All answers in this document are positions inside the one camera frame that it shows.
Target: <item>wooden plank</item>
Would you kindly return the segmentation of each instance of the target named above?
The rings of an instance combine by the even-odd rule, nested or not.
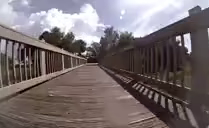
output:
[[[167,127],[113,79],[106,81],[106,78],[109,76],[98,66],[89,65],[45,82],[0,104],[0,125],[16,128]]]

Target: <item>railing post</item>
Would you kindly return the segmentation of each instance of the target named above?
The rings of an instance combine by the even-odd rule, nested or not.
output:
[[[62,57],[62,70],[64,70],[65,68],[64,68],[64,54],[61,54],[61,57]]]
[[[74,65],[73,65],[73,57],[72,56],[71,56],[70,60],[71,60],[71,68],[73,68]]]
[[[199,6],[189,10],[189,15],[195,15],[201,12]],[[199,127],[208,125],[206,115],[202,110],[209,87],[209,38],[208,30],[201,29],[191,33],[191,88],[192,95],[190,99],[191,109],[196,118]]]
[[[46,54],[45,51],[40,51],[40,69],[41,75],[46,75]]]

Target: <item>cloud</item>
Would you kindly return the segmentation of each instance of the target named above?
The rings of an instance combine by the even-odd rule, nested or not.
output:
[[[0,0],[0,23],[8,26],[13,25],[18,16],[10,2],[9,0]]]
[[[32,13],[27,22],[15,27],[36,37],[44,30],[59,27],[61,31],[65,33],[72,31],[76,38],[91,43],[98,41],[100,35],[98,30],[105,28],[105,25],[100,23],[96,10],[90,4],[84,4],[79,13],[69,14],[57,8]]]
[[[209,7],[209,0],[120,0],[120,3],[120,8],[130,13],[130,16],[123,16],[128,22],[121,26],[137,37],[185,18],[188,10],[197,5],[203,9]]]

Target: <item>foliage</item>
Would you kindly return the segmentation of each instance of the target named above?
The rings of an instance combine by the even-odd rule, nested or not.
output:
[[[91,53],[92,56],[97,56],[100,53],[101,44],[93,42],[90,47],[87,48],[87,51]]]
[[[127,31],[121,32],[117,47],[122,48],[122,47],[130,45],[132,43],[133,39],[134,39],[134,37],[131,32],[127,32]]]
[[[39,40],[44,40],[49,44],[78,54],[81,54],[86,49],[86,42],[83,40],[75,40],[75,35],[73,32],[68,32],[65,34],[61,32],[60,28],[58,27],[52,28],[50,32],[44,31],[39,36]]]
[[[72,44],[71,48],[75,53],[78,53],[79,55],[81,55],[81,53],[85,52],[86,50],[86,43],[83,40],[76,40]]]

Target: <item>white cloud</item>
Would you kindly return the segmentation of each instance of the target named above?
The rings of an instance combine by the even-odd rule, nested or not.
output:
[[[105,28],[105,25],[99,20],[96,10],[90,4],[84,4],[80,8],[80,12],[74,14],[64,13],[56,8],[32,13],[28,22],[18,26],[17,29],[38,36],[44,30],[59,27],[61,31],[65,33],[72,31],[76,38],[91,43],[98,41],[97,29]]]
[[[0,23],[5,25],[13,25],[18,14],[10,5],[9,0],[0,0]]]

